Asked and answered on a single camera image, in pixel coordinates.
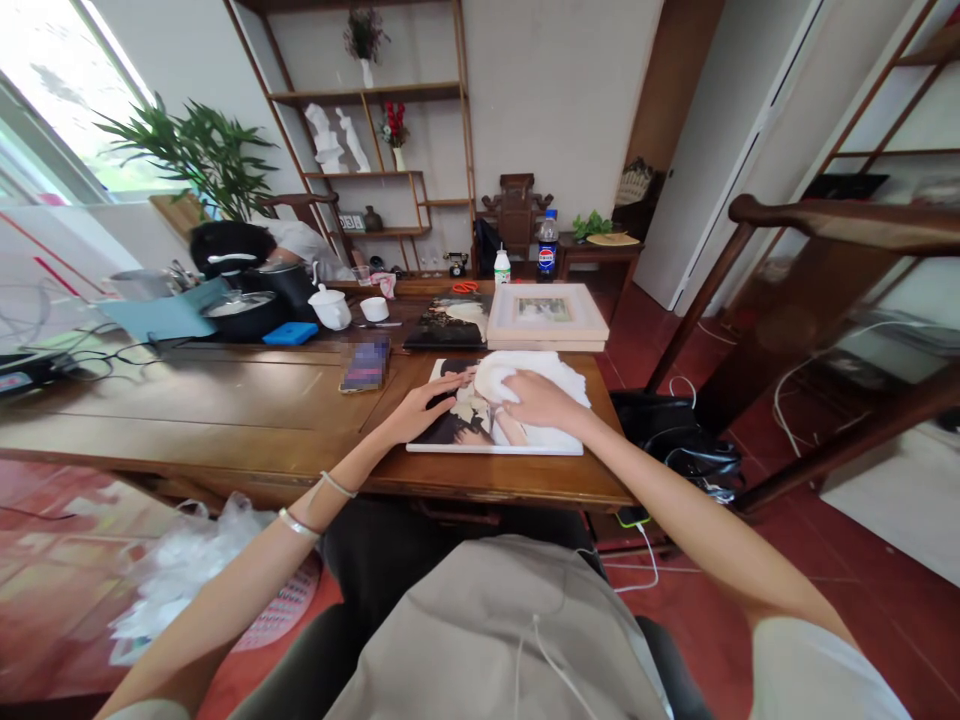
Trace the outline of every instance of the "small plant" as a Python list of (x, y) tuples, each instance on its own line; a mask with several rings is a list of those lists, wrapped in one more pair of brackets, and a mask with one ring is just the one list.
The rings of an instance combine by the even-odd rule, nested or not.
[(390, 42), (383, 31), (383, 19), (373, 8), (351, 8), (347, 29), (343, 31), (343, 44), (355, 60), (373, 60), (380, 64), (380, 43)]
[(604, 220), (596, 210), (590, 213), (586, 222), (581, 220), (579, 215), (573, 219), (573, 234), (577, 240), (591, 235), (608, 235), (611, 232), (613, 232), (613, 221)]
[(187, 117), (178, 118), (167, 112), (160, 95), (156, 105), (134, 105), (133, 109), (136, 116), (129, 125), (101, 113), (97, 114), (107, 122), (94, 124), (120, 138), (111, 143), (115, 149), (138, 151), (124, 162), (147, 158), (167, 173), (165, 180), (189, 183), (191, 187), (184, 188), (174, 202), (196, 190), (202, 208), (219, 208), (234, 220), (247, 221), (254, 212), (264, 213), (260, 200), (270, 194), (266, 171), (276, 168), (245, 149), (247, 145), (276, 147), (257, 134), (260, 128), (245, 128), (193, 100), (188, 101)]
[(380, 126), (380, 139), (390, 147), (403, 147), (410, 135), (410, 132), (403, 125), (403, 113), (406, 108), (403, 103), (397, 105), (396, 110), (393, 109), (392, 102), (388, 102), (386, 105), (387, 117)]

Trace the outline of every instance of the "gray pants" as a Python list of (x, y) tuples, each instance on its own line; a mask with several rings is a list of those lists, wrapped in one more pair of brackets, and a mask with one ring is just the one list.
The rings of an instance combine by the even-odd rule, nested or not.
[[(593, 549), (574, 512), (505, 507), (500, 526), (481, 533), (499, 534)], [(471, 537), (476, 536), (474, 529)], [(464, 539), (459, 531), (403, 505), (351, 500), (321, 541), (327, 569), (340, 583), (344, 602), (325, 610), (303, 631), (231, 720), (318, 720), (326, 715), (356, 670), (367, 640), (394, 605)], [(605, 578), (595, 556), (585, 559)], [(666, 629), (644, 617), (637, 622), (676, 720), (711, 720)]]

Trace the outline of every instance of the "white figurine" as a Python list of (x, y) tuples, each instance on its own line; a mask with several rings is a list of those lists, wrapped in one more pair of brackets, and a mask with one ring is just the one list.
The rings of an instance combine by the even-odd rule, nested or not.
[(317, 146), (317, 162), (325, 173), (342, 173), (346, 168), (340, 164), (340, 156), (346, 152), (337, 141), (337, 133), (330, 129), (330, 120), (319, 105), (310, 103), (304, 113), (316, 128), (313, 142)]
[(340, 116), (340, 127), (347, 135), (347, 147), (350, 148), (357, 165), (360, 166), (358, 172), (370, 172), (370, 163), (367, 162), (367, 155), (360, 147), (360, 138), (357, 137), (357, 131), (353, 129), (353, 120), (344, 115), (340, 108), (337, 108), (337, 115)]

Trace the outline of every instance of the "silver bracelet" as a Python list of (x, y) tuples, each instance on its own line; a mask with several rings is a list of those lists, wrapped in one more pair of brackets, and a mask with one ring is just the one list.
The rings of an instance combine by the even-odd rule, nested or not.
[(330, 483), (332, 487), (336, 488), (338, 491), (346, 495), (348, 498), (352, 499), (357, 496), (356, 493), (350, 492), (345, 487), (343, 487), (340, 483), (338, 483), (336, 480), (330, 477), (330, 473), (328, 473), (326, 470), (320, 473), (320, 485), (322, 486), (324, 483)]
[(283, 521), (284, 525), (293, 530), (295, 533), (304, 535), (310, 538), (313, 542), (316, 542), (320, 539), (320, 533), (314, 532), (303, 523), (297, 521), (293, 515), (287, 512), (286, 508), (280, 508), (280, 519)]

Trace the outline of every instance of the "dark vase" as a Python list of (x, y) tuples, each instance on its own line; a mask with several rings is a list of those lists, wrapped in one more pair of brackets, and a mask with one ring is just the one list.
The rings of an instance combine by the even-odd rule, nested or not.
[(373, 205), (367, 205), (367, 212), (363, 216), (366, 232), (380, 232), (383, 230), (383, 218), (373, 211)]

